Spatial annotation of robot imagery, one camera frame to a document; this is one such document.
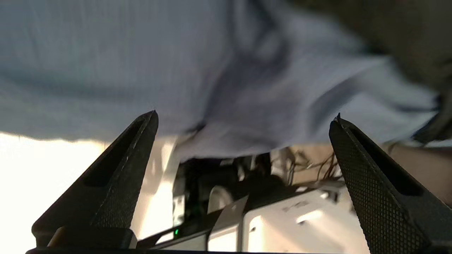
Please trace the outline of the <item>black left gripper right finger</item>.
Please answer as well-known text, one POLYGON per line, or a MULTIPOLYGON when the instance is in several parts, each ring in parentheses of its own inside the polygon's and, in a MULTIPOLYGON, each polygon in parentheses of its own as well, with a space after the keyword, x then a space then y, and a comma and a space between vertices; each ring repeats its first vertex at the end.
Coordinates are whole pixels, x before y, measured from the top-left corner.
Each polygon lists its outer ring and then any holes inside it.
POLYGON ((452 252, 449 206, 340 115, 329 138, 371 254, 452 252))

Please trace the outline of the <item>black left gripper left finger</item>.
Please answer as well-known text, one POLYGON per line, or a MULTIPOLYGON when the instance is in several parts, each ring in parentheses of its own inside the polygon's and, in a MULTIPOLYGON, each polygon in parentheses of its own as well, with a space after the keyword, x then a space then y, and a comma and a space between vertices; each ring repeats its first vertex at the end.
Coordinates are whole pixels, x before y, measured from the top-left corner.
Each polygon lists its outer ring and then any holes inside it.
POLYGON ((32 226, 37 249, 134 249, 131 230, 159 125, 140 115, 32 226))

